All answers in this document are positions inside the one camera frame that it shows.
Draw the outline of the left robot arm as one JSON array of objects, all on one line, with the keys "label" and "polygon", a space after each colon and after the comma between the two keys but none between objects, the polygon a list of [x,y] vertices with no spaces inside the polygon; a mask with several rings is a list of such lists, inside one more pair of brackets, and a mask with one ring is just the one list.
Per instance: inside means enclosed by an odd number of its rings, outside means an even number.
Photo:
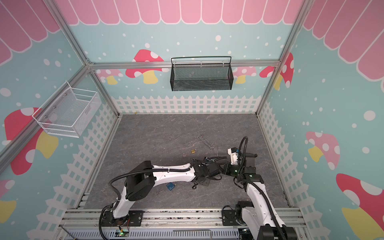
[{"label": "left robot arm", "polygon": [[117,224],[119,228],[131,220],[129,210],[133,204],[145,198],[153,187],[174,182],[193,183],[192,189],[209,181],[220,181],[222,168],[219,160],[226,157],[205,157],[203,160],[192,159],[191,163],[179,166],[158,166],[151,161],[144,161],[126,174],[119,175],[108,182],[109,188],[117,194],[117,200],[105,206],[99,217],[99,233],[103,240],[103,221]]}]

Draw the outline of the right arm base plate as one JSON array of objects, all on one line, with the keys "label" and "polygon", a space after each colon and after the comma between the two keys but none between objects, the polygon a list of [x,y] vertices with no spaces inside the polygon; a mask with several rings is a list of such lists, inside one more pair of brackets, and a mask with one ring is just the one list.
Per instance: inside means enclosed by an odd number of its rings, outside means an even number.
[{"label": "right arm base plate", "polygon": [[236,211],[230,208],[224,208],[222,213],[223,226],[241,226],[243,223],[237,218]]}]

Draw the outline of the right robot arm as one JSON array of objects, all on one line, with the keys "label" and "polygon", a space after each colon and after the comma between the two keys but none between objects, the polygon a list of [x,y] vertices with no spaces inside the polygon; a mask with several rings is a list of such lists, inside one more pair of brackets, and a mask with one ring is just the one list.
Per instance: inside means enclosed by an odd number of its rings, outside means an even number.
[{"label": "right robot arm", "polygon": [[246,225],[254,240],[296,240],[297,233],[288,227],[275,210],[261,175],[256,168],[247,165],[248,158],[256,154],[247,153],[249,138],[243,137],[239,147],[228,151],[230,162],[224,165],[223,173],[234,178],[234,183],[243,189],[250,202],[236,205],[236,219]]}]

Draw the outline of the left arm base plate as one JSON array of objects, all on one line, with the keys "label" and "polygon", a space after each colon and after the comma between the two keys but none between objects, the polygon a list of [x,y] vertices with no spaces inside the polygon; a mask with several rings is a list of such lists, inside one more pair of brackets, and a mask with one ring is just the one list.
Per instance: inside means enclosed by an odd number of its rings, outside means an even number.
[{"label": "left arm base plate", "polygon": [[129,211],[128,215],[116,219],[111,210],[105,210],[100,216],[99,224],[102,227],[140,227],[143,215],[144,211]]}]

